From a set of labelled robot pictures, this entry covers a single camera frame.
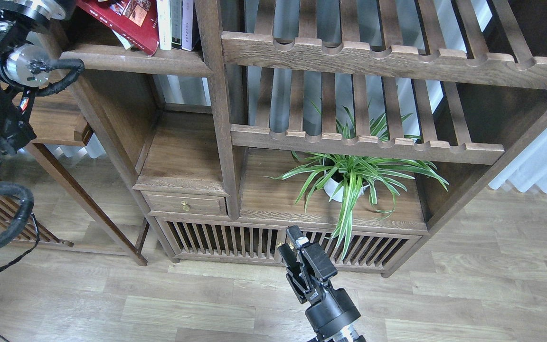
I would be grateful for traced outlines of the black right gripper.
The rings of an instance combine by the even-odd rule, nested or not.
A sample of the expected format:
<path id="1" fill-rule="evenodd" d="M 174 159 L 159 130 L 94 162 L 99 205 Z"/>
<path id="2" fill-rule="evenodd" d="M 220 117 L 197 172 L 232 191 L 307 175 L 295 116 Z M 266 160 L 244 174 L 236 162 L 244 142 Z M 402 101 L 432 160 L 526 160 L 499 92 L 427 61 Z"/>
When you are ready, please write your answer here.
<path id="1" fill-rule="evenodd" d="M 305 314 L 317 338 L 360 338 L 354 323 L 360 313 L 343 288 L 334 289 L 330 279 L 337 274 L 323 248 L 310 243 L 297 225 L 287 227 L 287 243 L 278 252 L 287 267 L 287 281 L 298 301 L 310 303 Z"/>

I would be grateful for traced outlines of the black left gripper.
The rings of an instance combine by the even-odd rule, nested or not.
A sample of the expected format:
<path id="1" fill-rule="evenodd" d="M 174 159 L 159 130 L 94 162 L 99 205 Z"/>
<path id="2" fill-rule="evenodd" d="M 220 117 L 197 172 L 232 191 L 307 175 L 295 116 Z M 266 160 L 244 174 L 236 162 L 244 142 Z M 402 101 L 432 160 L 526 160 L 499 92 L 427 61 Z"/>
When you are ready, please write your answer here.
<path id="1" fill-rule="evenodd" d="M 14 3 L 41 13 L 47 19 L 67 20 L 72 15 L 76 0 L 13 0 Z"/>

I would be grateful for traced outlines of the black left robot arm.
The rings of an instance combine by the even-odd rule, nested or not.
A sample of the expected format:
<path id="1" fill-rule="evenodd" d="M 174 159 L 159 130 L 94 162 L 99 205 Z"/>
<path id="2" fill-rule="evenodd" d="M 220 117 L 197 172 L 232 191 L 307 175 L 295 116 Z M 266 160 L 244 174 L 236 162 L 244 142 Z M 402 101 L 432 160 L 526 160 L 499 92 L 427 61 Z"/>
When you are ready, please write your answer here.
<path id="1" fill-rule="evenodd" d="M 57 94 L 78 79 L 82 60 L 55 60 L 28 42 L 30 32 L 48 33 L 52 19 L 69 18 L 74 0 L 0 0 L 0 159 L 36 138 L 29 124 L 36 97 Z M 33 194 L 19 184 L 0 181 L 0 195 L 19 199 L 20 207 L 0 234 L 0 247 L 17 236 L 32 213 Z"/>

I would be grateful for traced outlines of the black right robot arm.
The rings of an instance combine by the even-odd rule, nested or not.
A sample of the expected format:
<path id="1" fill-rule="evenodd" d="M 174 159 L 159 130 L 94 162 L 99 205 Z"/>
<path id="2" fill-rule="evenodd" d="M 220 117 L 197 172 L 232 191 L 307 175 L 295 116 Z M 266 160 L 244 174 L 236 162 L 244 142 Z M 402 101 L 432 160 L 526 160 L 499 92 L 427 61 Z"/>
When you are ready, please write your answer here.
<path id="1" fill-rule="evenodd" d="M 310 242 L 297 225 L 288 227 L 289 243 L 278 251 L 286 265 L 286 278 L 298 301 L 311 305 L 305 314 L 315 332 L 313 342 L 364 342 L 354 323 L 361 314 L 343 288 L 330 279 L 337 269 L 321 245 Z"/>

